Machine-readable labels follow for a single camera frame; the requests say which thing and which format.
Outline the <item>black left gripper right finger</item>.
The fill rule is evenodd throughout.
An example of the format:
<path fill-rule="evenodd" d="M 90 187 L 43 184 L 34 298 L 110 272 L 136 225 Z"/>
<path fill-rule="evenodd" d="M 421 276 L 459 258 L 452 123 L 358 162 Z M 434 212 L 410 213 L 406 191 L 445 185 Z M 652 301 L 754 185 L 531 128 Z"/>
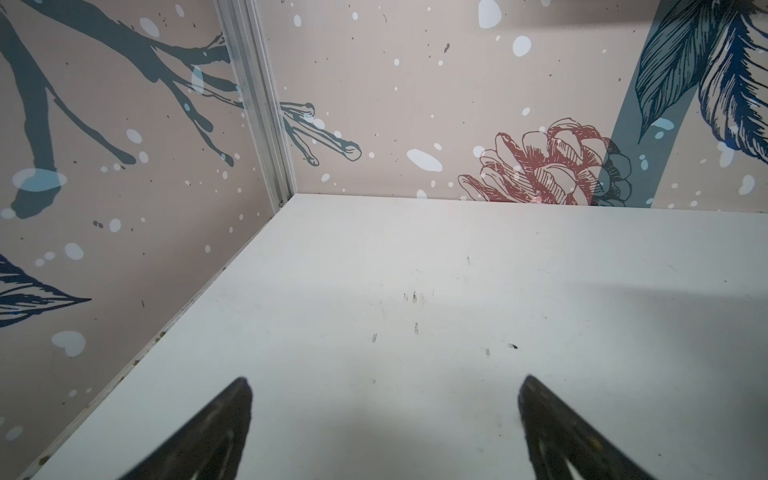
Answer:
<path fill-rule="evenodd" d="M 533 375 L 520 387 L 518 409 L 537 479 L 653 479 Z"/>

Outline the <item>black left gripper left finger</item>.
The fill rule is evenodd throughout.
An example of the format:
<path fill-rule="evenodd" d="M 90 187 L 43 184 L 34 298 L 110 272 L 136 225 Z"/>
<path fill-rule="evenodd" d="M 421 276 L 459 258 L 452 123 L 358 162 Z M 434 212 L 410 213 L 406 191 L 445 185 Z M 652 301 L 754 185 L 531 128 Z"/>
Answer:
<path fill-rule="evenodd" d="M 123 480 L 234 479 L 251 423 L 253 393 L 236 378 Z"/>

